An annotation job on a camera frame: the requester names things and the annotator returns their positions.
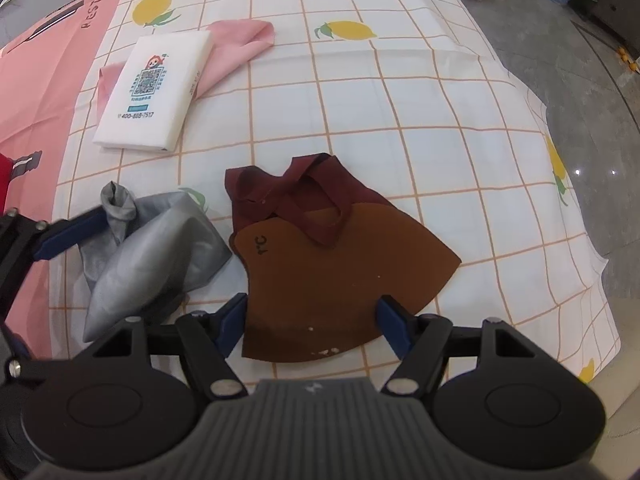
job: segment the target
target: lemon print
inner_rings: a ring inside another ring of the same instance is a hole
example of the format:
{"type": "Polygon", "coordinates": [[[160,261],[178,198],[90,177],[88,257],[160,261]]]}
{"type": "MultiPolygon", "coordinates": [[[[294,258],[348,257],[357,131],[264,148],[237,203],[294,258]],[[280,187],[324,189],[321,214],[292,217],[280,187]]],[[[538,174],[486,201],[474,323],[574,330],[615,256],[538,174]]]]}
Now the lemon print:
{"type": "Polygon", "coordinates": [[[207,199],[201,192],[196,191],[195,189],[191,189],[190,187],[179,187],[178,189],[180,189],[180,191],[184,191],[191,198],[193,198],[200,206],[200,209],[202,209],[205,213],[209,210],[209,208],[207,207],[207,199]]]}
{"type": "Polygon", "coordinates": [[[140,0],[133,9],[131,15],[133,22],[137,25],[147,27],[149,25],[166,25],[180,15],[171,18],[173,10],[167,10],[171,5],[171,0],[140,0]]]}
{"type": "Polygon", "coordinates": [[[556,152],[556,147],[551,142],[551,138],[548,135],[545,135],[545,139],[546,139],[546,150],[549,152],[549,158],[551,159],[551,166],[554,169],[556,186],[558,186],[558,191],[560,192],[560,200],[564,205],[567,205],[567,203],[562,198],[562,196],[566,193],[566,187],[562,182],[566,178],[566,169],[564,168],[564,164],[562,163],[562,160],[560,160],[560,155],[558,155],[558,152],[556,152]]]}
{"type": "Polygon", "coordinates": [[[318,32],[329,38],[335,35],[344,40],[369,40],[377,37],[367,25],[359,22],[329,22],[316,28],[314,32],[318,39],[318,32]]]}
{"type": "Polygon", "coordinates": [[[593,379],[595,371],[596,371],[596,365],[593,362],[593,359],[589,359],[589,364],[587,364],[582,369],[582,371],[580,372],[580,375],[578,375],[578,379],[580,379],[583,383],[586,384],[593,379]]]}

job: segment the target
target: cabinet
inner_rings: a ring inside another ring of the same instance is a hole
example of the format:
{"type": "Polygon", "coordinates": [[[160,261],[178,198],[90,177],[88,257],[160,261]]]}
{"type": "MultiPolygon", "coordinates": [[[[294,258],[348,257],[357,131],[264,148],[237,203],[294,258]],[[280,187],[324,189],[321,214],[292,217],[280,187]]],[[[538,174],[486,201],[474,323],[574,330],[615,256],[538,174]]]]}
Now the cabinet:
{"type": "Polygon", "coordinates": [[[592,15],[640,50],[640,0],[598,0],[592,15]]]}

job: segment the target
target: blue gripper pad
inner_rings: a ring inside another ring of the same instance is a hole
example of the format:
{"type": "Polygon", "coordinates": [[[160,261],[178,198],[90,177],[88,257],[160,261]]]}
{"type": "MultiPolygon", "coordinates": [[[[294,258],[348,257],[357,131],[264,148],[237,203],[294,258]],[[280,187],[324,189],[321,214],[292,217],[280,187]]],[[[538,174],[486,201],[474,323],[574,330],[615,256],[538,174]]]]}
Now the blue gripper pad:
{"type": "Polygon", "coordinates": [[[34,248],[33,259],[50,260],[77,243],[104,231],[107,214],[99,206],[71,220],[60,220],[45,232],[42,241],[34,248]]]}
{"type": "Polygon", "coordinates": [[[214,343],[225,359],[244,333],[246,302],[247,295],[239,292],[216,313],[220,315],[220,332],[214,343]]]}
{"type": "Polygon", "coordinates": [[[383,298],[376,303],[376,325],[402,360],[412,347],[411,338],[404,319],[383,298]]]}

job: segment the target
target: silver fabric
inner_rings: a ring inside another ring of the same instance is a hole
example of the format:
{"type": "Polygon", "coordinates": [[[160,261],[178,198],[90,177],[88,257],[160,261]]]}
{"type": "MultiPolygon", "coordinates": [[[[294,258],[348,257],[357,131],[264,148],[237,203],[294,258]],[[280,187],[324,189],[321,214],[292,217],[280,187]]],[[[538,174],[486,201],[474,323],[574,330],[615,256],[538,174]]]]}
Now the silver fabric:
{"type": "Polygon", "coordinates": [[[110,228],[80,244],[92,292],[85,342],[119,320],[139,315],[159,294],[206,285],[231,256],[202,209],[184,192],[134,199],[110,182],[100,200],[110,228]]]}

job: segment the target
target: pink cloth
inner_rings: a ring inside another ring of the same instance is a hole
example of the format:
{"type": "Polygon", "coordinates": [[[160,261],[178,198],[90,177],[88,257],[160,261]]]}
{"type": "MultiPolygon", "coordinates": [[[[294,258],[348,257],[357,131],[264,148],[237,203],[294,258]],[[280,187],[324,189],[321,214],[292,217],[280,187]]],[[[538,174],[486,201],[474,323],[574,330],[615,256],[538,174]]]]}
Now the pink cloth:
{"type": "MultiPolygon", "coordinates": [[[[207,30],[213,37],[213,49],[205,64],[195,99],[206,94],[223,77],[273,45],[273,25],[260,20],[224,20],[211,23],[207,30]]],[[[124,61],[103,66],[98,78],[98,120],[116,85],[124,61]]]]}

